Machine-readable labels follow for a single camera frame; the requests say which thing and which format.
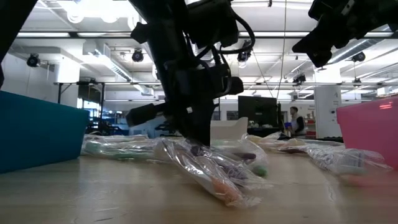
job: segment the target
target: blue bin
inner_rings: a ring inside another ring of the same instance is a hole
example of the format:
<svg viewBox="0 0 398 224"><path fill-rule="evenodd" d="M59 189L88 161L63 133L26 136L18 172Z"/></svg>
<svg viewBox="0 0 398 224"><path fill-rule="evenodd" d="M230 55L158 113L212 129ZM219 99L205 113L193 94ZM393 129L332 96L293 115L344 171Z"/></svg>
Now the blue bin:
<svg viewBox="0 0 398 224"><path fill-rule="evenodd" d="M0 91L0 173L76 159L88 115Z"/></svg>

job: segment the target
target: wooden table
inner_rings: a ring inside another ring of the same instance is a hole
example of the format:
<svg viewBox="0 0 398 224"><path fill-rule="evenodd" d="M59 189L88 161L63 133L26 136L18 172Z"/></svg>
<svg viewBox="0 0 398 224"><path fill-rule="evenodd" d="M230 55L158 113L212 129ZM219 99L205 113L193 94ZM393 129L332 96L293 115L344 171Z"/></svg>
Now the wooden table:
<svg viewBox="0 0 398 224"><path fill-rule="evenodd" d="M395 176L353 187L305 156L273 154L269 180L259 206L238 210L171 165L80 157L1 174L0 223L398 223Z"/></svg>

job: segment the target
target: green object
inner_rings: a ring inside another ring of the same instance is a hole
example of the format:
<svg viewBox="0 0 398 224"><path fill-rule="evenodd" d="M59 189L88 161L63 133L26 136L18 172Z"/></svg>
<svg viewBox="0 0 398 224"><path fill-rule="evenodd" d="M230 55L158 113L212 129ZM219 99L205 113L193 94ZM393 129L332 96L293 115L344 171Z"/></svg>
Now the green object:
<svg viewBox="0 0 398 224"><path fill-rule="evenodd" d="M259 177L266 177L267 176L267 168L264 166L255 166L252 170L254 174L256 174Z"/></svg>

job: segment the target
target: ceiling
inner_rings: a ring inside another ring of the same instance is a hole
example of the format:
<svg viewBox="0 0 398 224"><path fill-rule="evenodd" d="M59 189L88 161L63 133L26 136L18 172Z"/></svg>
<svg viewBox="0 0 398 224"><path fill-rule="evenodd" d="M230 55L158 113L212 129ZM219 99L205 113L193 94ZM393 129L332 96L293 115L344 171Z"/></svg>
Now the ceiling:
<svg viewBox="0 0 398 224"><path fill-rule="evenodd" d="M91 4L80 11L79 15L84 15L83 20L79 16L71 19L71 15L77 15L73 10L76 5L73 1L39 0L21 32L130 32L133 24L140 20L137 12L128 1L81 0L80 2ZM308 32L316 26L317 22L307 15L312 0L287 0L287 2L274 0L273 2L272 7L267 7L267 1L235 0L232 6L235 12L248 22L255 32ZM245 31L240 24L239 30ZM234 76L241 77L243 82L263 82L264 80L267 82L279 82L281 77L282 82L286 80L291 82L292 78L299 73L304 73L307 81L313 82L314 68L308 57L303 54L295 54L291 50L293 45L299 40L285 39L283 35L274 39L257 39L252 56L249 58L246 67L238 67L237 55L228 56L227 60L231 65L231 71ZM87 57L81 50L85 41L84 39L16 39L14 46L22 46L22 48L60 47L86 63L86 66L81 68L81 76L114 81L114 73L104 65L87 62ZM122 66L123 70L130 73L135 80L144 82L156 81L152 75L153 62L147 54L144 55L143 62L134 63L132 61L131 55L134 49L142 47L135 40L101 38L94 39L94 41L99 47L104 44L110 47L111 59ZM238 43L230 48L240 48L243 41L244 39L240 39ZM358 45L361 41L363 40L353 40L339 52L336 49L333 49L333 51L338 54L341 51L349 50L351 46ZM353 62L343 60L338 63L336 66L340 69L341 80L343 82L352 82L355 76L362 76L363 82L396 81L395 77L398 78L398 73L396 72L398 67L396 70L392 67L387 72L377 75L372 75L372 72L395 63L395 58L398 56L397 45L398 40L383 40L364 49L366 60L357 62L355 67ZM376 88L370 86L364 89L373 91Z"/></svg>

